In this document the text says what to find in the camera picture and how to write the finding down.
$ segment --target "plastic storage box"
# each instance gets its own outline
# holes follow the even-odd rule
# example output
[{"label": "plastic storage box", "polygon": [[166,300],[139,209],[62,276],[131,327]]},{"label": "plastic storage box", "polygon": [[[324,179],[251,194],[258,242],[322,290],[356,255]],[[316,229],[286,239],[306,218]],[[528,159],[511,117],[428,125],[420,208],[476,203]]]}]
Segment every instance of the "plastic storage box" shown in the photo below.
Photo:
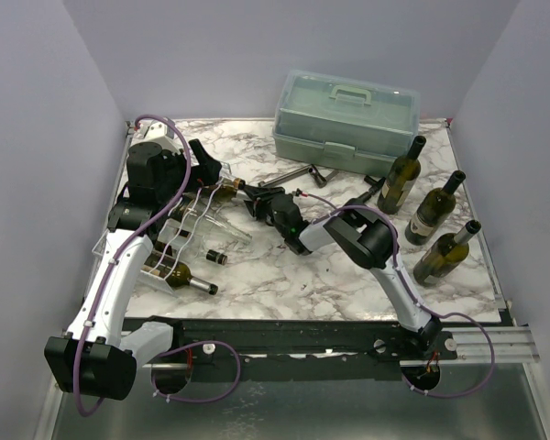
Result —
[{"label": "plastic storage box", "polygon": [[417,135],[420,95],[370,82],[292,71],[277,107],[277,154],[385,176]]}]

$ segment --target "box handle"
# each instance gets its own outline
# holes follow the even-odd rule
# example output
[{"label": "box handle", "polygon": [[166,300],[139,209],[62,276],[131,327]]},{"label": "box handle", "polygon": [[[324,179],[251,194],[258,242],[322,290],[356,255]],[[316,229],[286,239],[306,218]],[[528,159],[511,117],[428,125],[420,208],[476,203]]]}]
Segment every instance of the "box handle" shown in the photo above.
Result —
[{"label": "box handle", "polygon": [[351,160],[355,157],[356,150],[356,148],[345,144],[336,144],[335,142],[324,143],[324,155],[327,157]]},{"label": "box handle", "polygon": [[358,87],[353,87],[352,85],[335,85],[334,89],[332,89],[332,92],[330,93],[330,97],[332,99],[337,99],[339,93],[362,95],[365,97],[365,105],[370,105],[372,99],[369,90],[359,89]]}]

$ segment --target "cable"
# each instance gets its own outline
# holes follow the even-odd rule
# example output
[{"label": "cable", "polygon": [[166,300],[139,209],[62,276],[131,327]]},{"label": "cable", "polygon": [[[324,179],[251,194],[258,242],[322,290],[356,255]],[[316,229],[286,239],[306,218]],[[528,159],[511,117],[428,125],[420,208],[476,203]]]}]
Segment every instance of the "cable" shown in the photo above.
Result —
[{"label": "cable", "polygon": [[335,204],[333,204],[329,200],[326,200],[324,197],[320,197],[319,195],[309,194],[308,192],[301,192],[300,195],[303,196],[303,197],[312,197],[315,200],[319,200],[320,202],[323,202],[323,203],[329,205],[332,209],[336,209]]},{"label": "cable", "polygon": [[222,179],[220,179],[218,181],[218,183],[216,184],[216,187],[214,188],[214,190],[210,194],[210,198],[208,199],[208,205],[206,205],[206,207],[203,210],[202,214],[195,220],[195,223],[193,224],[193,229],[190,232],[190,236],[188,236],[187,241],[185,243],[183,243],[183,246],[180,247],[180,251],[177,253],[177,257],[175,257],[175,261],[173,262],[173,266],[171,266],[171,270],[167,273],[167,275],[165,275],[165,277],[163,277],[164,280],[168,279],[169,276],[175,270],[175,268],[177,268],[177,265],[179,264],[180,256],[182,255],[183,250],[187,247],[187,245],[190,244],[190,241],[192,241],[193,234],[195,233],[195,229],[198,227],[198,224],[202,221],[205,214],[210,209],[210,205],[212,204],[212,199],[214,198],[214,194],[216,194],[216,192],[220,189],[221,186],[222,186]]},{"label": "cable", "polygon": [[391,237],[393,239],[393,252],[392,252],[393,268],[397,272],[397,276],[400,278],[401,284],[403,284],[403,286],[405,287],[405,290],[407,291],[407,293],[410,296],[410,298],[412,299],[412,301],[421,310],[427,312],[428,314],[430,314],[432,316],[435,316],[438,319],[445,320],[445,319],[451,318],[453,316],[460,316],[461,318],[466,319],[467,321],[472,323],[474,326],[476,326],[480,330],[480,332],[485,336],[485,339],[487,339],[487,344],[489,345],[489,351],[490,351],[489,371],[487,372],[487,375],[485,376],[485,378],[483,378],[483,380],[478,385],[476,385],[476,386],[474,386],[474,387],[472,387],[472,388],[470,388],[466,391],[456,392],[456,393],[453,393],[453,394],[441,394],[441,393],[437,393],[437,392],[430,392],[428,390],[420,390],[419,388],[416,388],[415,386],[413,386],[411,384],[411,382],[408,381],[407,378],[405,378],[405,376],[404,376],[403,380],[409,385],[410,390],[412,390],[414,392],[417,392],[419,394],[422,394],[424,396],[435,397],[436,399],[455,399],[455,398],[458,398],[458,397],[468,396],[469,394],[472,394],[473,392],[478,391],[481,388],[483,388],[485,385],[487,385],[487,383],[491,379],[491,376],[493,375],[493,372],[495,370],[495,347],[493,346],[493,341],[491,341],[491,338],[490,338],[489,334],[487,333],[487,330],[485,330],[485,327],[483,327],[481,324],[479,324],[477,321],[475,321],[473,318],[471,318],[467,314],[460,313],[460,312],[451,312],[451,313],[447,313],[447,314],[440,314],[440,313],[437,313],[437,312],[433,311],[432,309],[430,309],[430,308],[428,308],[425,305],[420,303],[418,298],[415,296],[413,291],[410,289],[409,283],[407,282],[407,280],[405,279],[405,277],[403,276],[402,272],[399,269],[399,265],[397,263],[397,255],[398,255],[398,251],[399,251],[399,247],[398,247],[398,243],[397,243],[397,229],[395,228],[395,226],[393,225],[393,223],[391,222],[391,220],[389,219],[388,216],[386,216],[384,213],[382,213],[379,209],[372,208],[370,206],[348,205],[348,206],[340,206],[339,208],[336,208],[334,211],[332,211],[328,215],[323,215],[322,217],[319,217],[319,218],[315,219],[313,221],[313,224],[320,223],[320,222],[324,221],[326,218],[330,218],[332,215],[341,213],[343,211],[350,211],[350,210],[353,210],[353,209],[362,209],[362,210],[370,211],[371,213],[377,215],[379,217],[380,221],[383,222],[389,228],[389,230],[391,232]]},{"label": "cable", "polygon": [[151,270],[148,271],[148,273],[153,273],[153,270],[156,270],[160,264],[163,262],[163,259],[165,259],[165,254],[167,253],[167,249],[169,249],[169,247],[171,246],[171,243],[173,243],[173,241],[175,241],[175,238],[177,237],[180,237],[180,233],[182,232],[182,229],[183,229],[183,225],[185,223],[185,219],[187,218],[187,216],[193,211],[193,209],[195,208],[195,206],[198,204],[198,200],[200,199],[200,194],[202,193],[202,186],[198,189],[198,193],[195,195],[195,200],[193,201],[193,205],[192,205],[192,208],[191,209],[187,209],[186,210],[186,213],[185,215],[181,218],[181,224],[180,224],[180,228],[177,230],[177,232],[175,233],[175,236],[173,236],[173,238],[165,245],[165,248],[163,249],[163,253],[161,254],[161,256],[159,257],[159,261],[157,261],[157,264],[155,265],[154,268],[151,268]]},{"label": "cable", "polygon": [[[92,322],[92,320],[94,319],[96,311],[98,310],[98,305],[100,305],[100,301],[102,301],[102,295],[104,294],[106,284],[110,280],[110,276],[112,275],[112,271],[116,267],[116,262],[118,261],[118,259],[120,259],[123,252],[127,249],[127,247],[130,245],[132,240],[140,236],[143,232],[147,230],[149,226],[151,226],[157,220],[162,218],[180,200],[180,198],[182,197],[183,191],[185,190],[185,186],[187,185],[188,180],[190,180],[190,175],[192,173],[192,155],[190,154],[190,147],[187,143],[187,140],[185,140],[185,137],[183,136],[182,132],[175,126],[175,124],[173,124],[173,121],[171,121],[169,118],[164,118],[156,115],[141,115],[135,121],[135,126],[138,127],[140,121],[142,121],[143,119],[153,119],[155,121],[159,121],[165,124],[179,138],[179,140],[183,144],[183,154],[185,156],[185,163],[186,163],[185,175],[183,176],[183,182],[181,183],[179,190],[177,190],[175,195],[171,198],[171,200],[169,200],[169,202],[165,205],[165,207],[163,207],[163,209],[161,209],[158,213],[156,213],[153,217],[151,217],[146,223],[141,225],[135,232],[133,232],[125,240],[125,242],[122,245],[120,245],[118,250],[110,259],[110,261],[108,262],[108,267],[106,268],[104,276],[102,277],[102,280],[100,281],[100,285],[98,286],[98,290],[96,291],[95,297],[93,299],[92,307],[90,308],[90,311],[88,313],[86,323]],[[100,407],[100,405],[102,404],[102,402],[104,401],[104,398],[101,397],[100,399],[98,399],[96,404],[90,410],[86,410],[82,404],[82,395],[80,393],[80,363],[82,362],[83,346],[85,345],[85,341],[88,337],[90,328],[92,327],[87,325],[83,327],[82,335],[80,336],[80,339],[78,341],[77,349],[75,350],[75,356],[73,358],[73,399],[75,400],[75,406],[77,407],[78,413],[83,417],[89,417],[90,415],[95,413],[97,409]]]},{"label": "cable", "polygon": [[199,347],[199,346],[203,346],[205,344],[214,344],[215,346],[222,346],[222,347],[228,348],[232,352],[232,354],[234,355],[235,361],[236,361],[236,376],[235,376],[235,379],[233,380],[232,385],[230,386],[230,388],[228,390],[224,391],[222,394],[219,394],[215,397],[211,397],[211,398],[208,398],[208,399],[190,399],[190,398],[187,398],[187,397],[180,397],[180,396],[172,396],[170,394],[163,394],[162,392],[159,391],[159,388],[157,387],[157,382],[155,381],[155,376],[151,375],[152,376],[151,377],[151,384],[153,385],[153,388],[155,389],[155,393],[153,394],[153,397],[155,397],[157,395],[160,395],[160,396],[166,398],[167,402],[169,402],[169,400],[172,400],[172,401],[176,401],[176,402],[186,402],[186,403],[211,403],[211,402],[217,402],[221,399],[224,399],[224,397],[226,397],[228,394],[230,394],[232,391],[235,390],[238,383],[240,382],[240,372],[241,372],[240,356],[238,355],[237,351],[234,348],[232,348],[232,346],[227,344],[226,342],[222,342],[222,341],[194,342],[193,344],[188,344],[187,346],[180,346],[179,348],[175,348],[174,350],[170,350],[170,351],[167,351],[165,353],[162,353],[162,354],[159,355],[159,357],[164,358],[166,356],[170,356],[170,355],[174,355],[176,353],[180,353],[180,352],[182,352],[184,350],[187,350],[189,348]]}]

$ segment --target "wall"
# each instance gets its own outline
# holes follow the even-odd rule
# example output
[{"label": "wall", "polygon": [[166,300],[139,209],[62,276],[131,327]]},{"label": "wall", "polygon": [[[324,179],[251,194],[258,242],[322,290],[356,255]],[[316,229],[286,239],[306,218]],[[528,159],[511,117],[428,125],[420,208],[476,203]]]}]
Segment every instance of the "wall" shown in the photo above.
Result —
[{"label": "wall", "polygon": [[503,293],[550,386],[550,0],[522,0],[453,125]]},{"label": "wall", "polygon": [[0,439],[32,438],[126,127],[59,0],[0,2]]},{"label": "wall", "polygon": [[63,0],[124,116],[273,116],[292,68],[453,116],[518,0]]}]

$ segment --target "marble table top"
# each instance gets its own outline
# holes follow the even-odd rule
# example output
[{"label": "marble table top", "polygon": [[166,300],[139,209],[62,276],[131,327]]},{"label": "marble table top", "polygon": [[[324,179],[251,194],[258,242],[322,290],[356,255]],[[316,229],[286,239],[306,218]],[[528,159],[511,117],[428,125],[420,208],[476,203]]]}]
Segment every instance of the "marble table top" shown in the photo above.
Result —
[{"label": "marble table top", "polygon": [[[216,159],[230,163],[232,172],[250,184],[267,181],[301,166],[278,158],[271,137],[272,120],[177,121],[188,138],[199,138]],[[427,144],[420,157],[422,174],[400,212],[391,218],[400,232],[399,242],[405,267],[415,263],[445,232],[456,232],[472,217],[464,189],[456,193],[455,211],[425,246],[407,242],[402,231],[424,196],[442,186],[457,163],[444,121],[420,124]],[[367,190],[363,176],[341,171],[323,189],[304,175],[284,185],[288,191],[323,196],[342,205],[348,198]],[[377,197],[368,204],[373,205]],[[326,214],[326,205],[299,197],[296,203],[306,219]],[[230,223],[253,236],[247,247],[228,251],[228,263],[218,266],[197,258],[192,273],[217,284],[216,296],[191,288],[176,291],[176,297],[138,283],[126,316],[160,315],[176,318],[296,319],[296,320],[395,320],[387,296],[374,277],[355,265],[337,245],[321,248],[309,256],[296,256],[283,245],[279,233],[248,215],[243,205],[228,204],[221,213]],[[432,288],[418,286],[426,304],[439,312],[462,312],[481,322],[499,322],[490,272],[478,239],[470,242],[469,257],[449,277]]]}]

